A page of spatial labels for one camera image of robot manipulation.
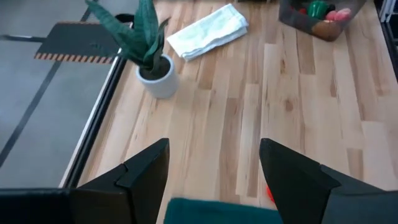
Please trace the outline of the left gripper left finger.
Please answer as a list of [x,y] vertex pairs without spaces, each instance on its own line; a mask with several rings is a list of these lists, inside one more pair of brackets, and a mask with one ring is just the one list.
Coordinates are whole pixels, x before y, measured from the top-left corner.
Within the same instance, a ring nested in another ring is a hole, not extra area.
[[169,172],[161,138],[117,167],[72,190],[72,223],[155,223]]

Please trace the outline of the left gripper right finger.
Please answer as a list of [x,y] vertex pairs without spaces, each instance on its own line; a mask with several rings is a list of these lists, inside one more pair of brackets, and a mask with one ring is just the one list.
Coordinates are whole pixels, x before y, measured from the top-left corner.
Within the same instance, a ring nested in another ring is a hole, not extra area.
[[269,138],[262,138],[259,158],[284,223],[321,223],[330,192],[340,183],[321,164]]

